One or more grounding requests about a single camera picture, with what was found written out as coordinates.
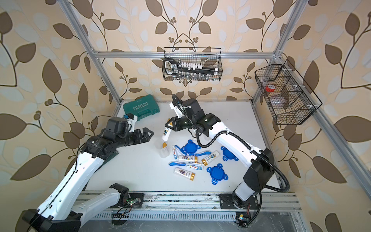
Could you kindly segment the white shampoo bottle gold cap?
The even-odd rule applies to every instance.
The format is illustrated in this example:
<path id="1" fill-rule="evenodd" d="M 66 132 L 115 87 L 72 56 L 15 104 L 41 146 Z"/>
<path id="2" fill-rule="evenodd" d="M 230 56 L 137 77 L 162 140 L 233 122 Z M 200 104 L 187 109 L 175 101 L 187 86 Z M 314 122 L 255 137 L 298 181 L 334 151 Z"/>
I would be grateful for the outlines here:
<path id="1" fill-rule="evenodd" d="M 163 135 L 162 135 L 162 140 L 163 141 L 165 141 L 165 142 L 168 141 L 172 129 L 173 129 L 173 121 L 172 121 L 172 119 L 168 119 L 168 121 L 165 123 L 165 129 L 164 129 Z"/>

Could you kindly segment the clear plastic container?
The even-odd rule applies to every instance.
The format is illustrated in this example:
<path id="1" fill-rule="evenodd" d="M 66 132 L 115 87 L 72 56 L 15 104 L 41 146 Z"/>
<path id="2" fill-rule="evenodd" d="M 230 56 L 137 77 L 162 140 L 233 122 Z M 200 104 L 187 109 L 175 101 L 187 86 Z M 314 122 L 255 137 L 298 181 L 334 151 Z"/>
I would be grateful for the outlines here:
<path id="1" fill-rule="evenodd" d="M 161 158 L 166 158 L 171 153 L 167 143 L 162 140 L 158 143 L 158 149 L 159 149 L 159 155 Z"/>

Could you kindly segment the white bottle angled gold cap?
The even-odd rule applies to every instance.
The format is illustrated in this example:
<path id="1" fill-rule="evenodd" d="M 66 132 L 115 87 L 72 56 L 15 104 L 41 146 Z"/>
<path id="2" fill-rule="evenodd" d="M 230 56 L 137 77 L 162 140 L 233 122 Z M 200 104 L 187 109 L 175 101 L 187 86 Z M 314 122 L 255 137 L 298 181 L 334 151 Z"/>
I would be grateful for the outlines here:
<path id="1" fill-rule="evenodd" d="M 202 163 L 204 166 L 209 165 L 213 160 L 218 158 L 220 156 L 220 153 L 218 151 L 214 151 L 209 156 L 202 159 Z"/>

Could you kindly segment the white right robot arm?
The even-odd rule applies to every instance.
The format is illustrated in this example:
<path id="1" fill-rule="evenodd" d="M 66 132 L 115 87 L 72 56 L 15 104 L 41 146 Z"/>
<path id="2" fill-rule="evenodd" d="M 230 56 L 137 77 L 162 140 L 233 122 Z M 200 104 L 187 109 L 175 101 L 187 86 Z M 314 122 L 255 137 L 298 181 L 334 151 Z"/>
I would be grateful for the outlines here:
<path id="1" fill-rule="evenodd" d="M 263 189 L 270 189 L 281 193 L 289 192 L 289 181 L 283 172 L 274 165 L 272 152 L 269 149 L 261 150 L 247 143 L 240 136 L 233 133 L 215 115 L 207 114 L 197 122 L 191 121 L 187 116 L 173 117 L 165 123 L 165 127 L 173 131 L 194 129 L 197 143 L 201 148 L 207 148 L 214 142 L 219 142 L 247 167 L 243 181 L 232 193 L 231 203 L 236 208 L 245 208 L 248 199 L 253 195 L 261 193 Z M 283 188 L 267 185 L 275 173 L 283 180 Z"/>

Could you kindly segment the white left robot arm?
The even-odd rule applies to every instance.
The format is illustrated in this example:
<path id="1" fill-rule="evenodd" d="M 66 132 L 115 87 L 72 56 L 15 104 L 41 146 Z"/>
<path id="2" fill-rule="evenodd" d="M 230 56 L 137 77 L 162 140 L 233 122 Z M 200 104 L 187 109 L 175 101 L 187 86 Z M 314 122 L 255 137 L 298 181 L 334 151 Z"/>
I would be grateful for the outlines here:
<path id="1" fill-rule="evenodd" d="M 108 190 L 75 206 L 74 203 L 93 174 L 120 147 L 147 143 L 154 133 L 148 128 L 129 132 L 103 130 L 84 144 L 76 162 L 51 195 L 37 208 L 23 211 L 21 219 L 37 232 L 77 232 L 90 219 L 112 206 L 131 208 L 139 203 L 128 188 L 115 183 Z"/>

